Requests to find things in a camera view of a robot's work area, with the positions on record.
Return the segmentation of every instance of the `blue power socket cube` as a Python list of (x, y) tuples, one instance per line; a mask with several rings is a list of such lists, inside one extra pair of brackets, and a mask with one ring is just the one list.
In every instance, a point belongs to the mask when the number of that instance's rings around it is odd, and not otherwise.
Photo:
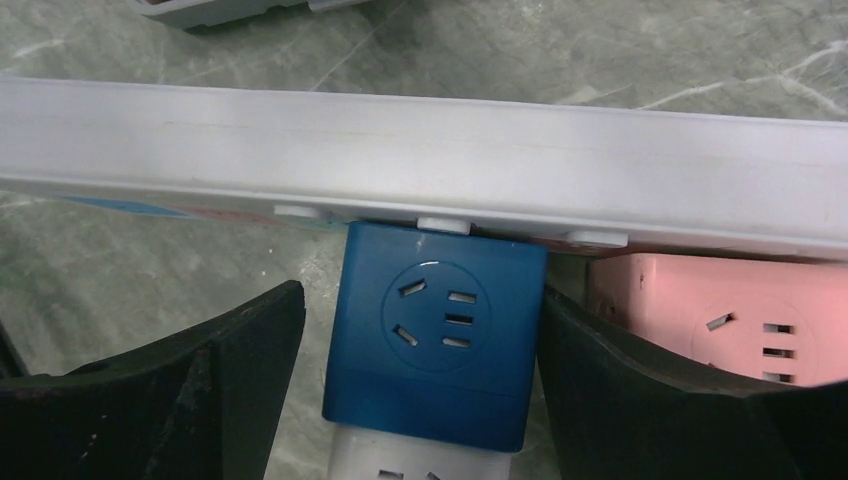
[(521, 450), (546, 260), (537, 245), (352, 224), (324, 418)]

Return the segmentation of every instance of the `gray marble surface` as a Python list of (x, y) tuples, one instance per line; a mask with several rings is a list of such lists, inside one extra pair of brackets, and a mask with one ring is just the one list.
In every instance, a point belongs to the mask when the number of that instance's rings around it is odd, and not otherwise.
[[(0, 75), (845, 120), (848, 2), (377, 0), (183, 32), (121, 0), (3, 0)], [(60, 374), (300, 279), (306, 331), (266, 478), (320, 479), (344, 240), (3, 194), (0, 317), (31, 370)], [(581, 268), (556, 257), (552, 281), (578, 295)], [(537, 382), (512, 478), (557, 478), (546, 422)]]

